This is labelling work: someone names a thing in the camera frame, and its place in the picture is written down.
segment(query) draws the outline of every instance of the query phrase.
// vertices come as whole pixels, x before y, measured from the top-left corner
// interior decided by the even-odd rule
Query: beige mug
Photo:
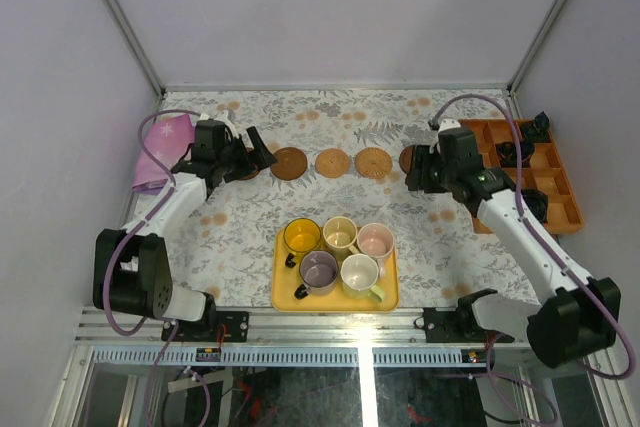
[[[378,264],[365,254],[351,255],[345,259],[340,269],[342,290],[352,299],[371,298],[383,302],[387,294],[376,282],[379,278]]]
[[[358,232],[358,248],[378,263],[380,277],[387,275],[384,264],[395,246],[393,232],[384,224],[367,224]]]
[[[349,253],[360,253],[354,245],[358,237],[358,228],[353,220],[347,217],[329,219],[322,229],[322,237],[329,250],[340,257]]]

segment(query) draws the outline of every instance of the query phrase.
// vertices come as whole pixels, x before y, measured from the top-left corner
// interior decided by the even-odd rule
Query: table surface
[[[174,282],[212,293],[222,306],[270,306],[273,250],[278,230],[298,217],[319,225],[336,215],[357,224],[382,222],[397,239],[400,307],[447,307],[458,297],[494,288],[536,302],[526,276],[494,235],[475,234],[471,216],[449,194],[411,193],[398,158],[402,149],[430,143],[427,126],[436,108],[462,93],[488,95],[504,105],[500,90],[340,90],[180,92],[163,109],[185,108],[211,116],[226,110],[239,131],[255,125],[267,146],[298,147],[309,168],[284,182],[269,170],[249,181],[221,185],[168,242]],[[451,118],[499,118],[480,100],[458,102]],[[246,133],[245,142],[250,145]],[[347,174],[316,173],[316,156],[336,147],[352,159]],[[383,180],[360,176],[353,159],[379,147],[393,159]],[[140,196],[136,213],[152,201]]]

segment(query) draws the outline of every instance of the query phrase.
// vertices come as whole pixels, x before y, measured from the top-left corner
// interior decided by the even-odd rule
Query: purple mug
[[[335,287],[338,273],[338,261],[329,252],[309,252],[300,262],[302,284],[296,289],[294,297],[301,300],[309,294],[327,295]]]

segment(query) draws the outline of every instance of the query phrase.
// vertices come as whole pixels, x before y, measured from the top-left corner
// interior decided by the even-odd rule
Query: white wall
[[[101,0],[0,0],[0,423],[40,426],[150,89]]]
[[[120,0],[167,85],[505,84],[553,0]]]
[[[551,117],[585,217],[585,228],[562,243],[618,284],[622,323],[638,351],[639,86],[640,2],[570,0],[518,93],[525,116],[544,109]],[[628,385],[638,411],[640,373]]]

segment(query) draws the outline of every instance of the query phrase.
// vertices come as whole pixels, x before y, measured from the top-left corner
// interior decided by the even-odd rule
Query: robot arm
[[[513,181],[500,168],[485,169],[471,130],[456,121],[443,121],[437,146],[415,148],[406,183],[410,191],[451,192],[506,246],[542,304],[507,299],[494,290],[477,292],[459,301],[459,306],[471,305],[473,327],[528,339],[537,357],[552,368],[613,345],[613,327],[525,227]],[[614,282],[595,280],[526,207],[525,215],[535,232],[617,319],[620,291]]]
[[[222,180],[232,182],[275,164],[255,127],[247,129],[254,150],[217,120],[196,124],[191,158],[172,169],[155,202],[121,230],[105,229],[96,240],[93,303],[103,309],[104,279],[116,248],[131,236],[113,271],[109,302],[112,310],[155,319],[178,319],[213,331],[217,325],[212,295],[173,285],[165,240],[175,235],[187,217],[202,205]]]

